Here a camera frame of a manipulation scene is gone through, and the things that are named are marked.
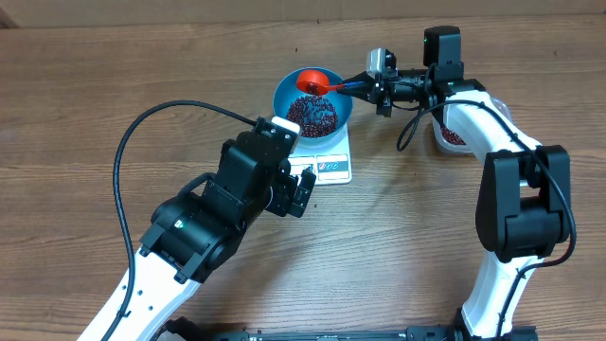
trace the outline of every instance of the wooden tabletop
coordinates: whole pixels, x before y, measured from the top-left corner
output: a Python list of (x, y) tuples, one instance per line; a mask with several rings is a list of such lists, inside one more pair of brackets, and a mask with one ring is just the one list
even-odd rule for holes
[[(536, 325), (542, 340), (603, 340), (604, 15), (0, 30), (0, 339), (76, 339), (115, 289), (127, 260), (111, 168), (145, 109), (197, 99), (269, 117), (277, 84), (300, 67), (350, 77), (384, 46), (399, 68), (422, 68), (423, 30), (437, 25), (461, 27), (466, 77), (572, 158), (577, 252), (535, 273), (515, 324)], [(301, 219), (261, 215), (175, 316), (264, 332), (449, 323), (482, 258), (482, 168), (440, 154), (429, 118), (398, 153), (411, 116), (376, 117), (356, 100), (353, 181), (316, 188)], [(222, 143), (246, 129), (197, 108), (140, 126), (121, 176), (135, 246), (153, 210), (215, 171)]]

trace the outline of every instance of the red spoon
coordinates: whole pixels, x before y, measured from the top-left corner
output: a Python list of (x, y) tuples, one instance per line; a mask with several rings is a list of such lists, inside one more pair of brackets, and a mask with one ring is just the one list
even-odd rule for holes
[(324, 96), (345, 84), (330, 85), (329, 78), (318, 70), (303, 70), (296, 79), (296, 88), (310, 95)]

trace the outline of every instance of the container of beans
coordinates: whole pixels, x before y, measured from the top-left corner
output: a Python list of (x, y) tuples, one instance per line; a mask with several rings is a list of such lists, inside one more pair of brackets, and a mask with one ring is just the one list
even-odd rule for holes
[[(492, 104), (499, 109), (503, 116), (507, 117), (511, 122), (511, 112), (507, 105), (500, 99), (491, 99)], [(437, 148), (445, 154), (470, 154), (472, 151), (465, 144), (465, 142), (459, 137), (459, 135), (451, 132), (450, 130), (440, 127), (439, 123), (435, 118), (432, 118), (432, 125), (434, 126), (434, 135), (436, 136)]]
[(295, 86), (296, 79), (307, 69), (321, 71), (328, 76), (331, 85), (343, 80), (334, 72), (320, 67), (296, 70), (277, 86), (274, 93), (274, 113), (301, 127), (299, 146), (321, 148), (328, 146), (343, 132), (353, 110), (353, 99), (335, 91), (317, 96), (298, 90)]

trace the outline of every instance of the white scale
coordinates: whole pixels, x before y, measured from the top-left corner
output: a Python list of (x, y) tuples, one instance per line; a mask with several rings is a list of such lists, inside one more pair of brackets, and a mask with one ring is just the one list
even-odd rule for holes
[(316, 185), (348, 184), (351, 181), (351, 153), (347, 124), (322, 145), (306, 146), (299, 142), (288, 160), (292, 175), (300, 175), (311, 167)]

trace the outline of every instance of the blue bowl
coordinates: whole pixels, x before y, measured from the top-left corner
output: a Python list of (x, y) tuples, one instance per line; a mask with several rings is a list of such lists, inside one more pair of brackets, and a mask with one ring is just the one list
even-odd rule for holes
[[(276, 92), (274, 93), (274, 114), (277, 117), (286, 118), (288, 109), (291, 104), (298, 98), (307, 96), (308, 94), (300, 91), (296, 88), (296, 79), (303, 70), (318, 70), (323, 72), (329, 77), (330, 85), (335, 85), (341, 82), (343, 79), (335, 74), (334, 72), (321, 67), (306, 67), (294, 71), (290, 75), (286, 76), (284, 80), (277, 86)], [(337, 94), (335, 91), (328, 92), (324, 99), (327, 99), (334, 105), (334, 109), (337, 113), (337, 129), (326, 136), (322, 137), (303, 137), (299, 140), (299, 144), (305, 147), (320, 147), (327, 144), (332, 138), (336, 137), (339, 132), (348, 123), (351, 111), (353, 110), (353, 99), (349, 96), (343, 96)]]

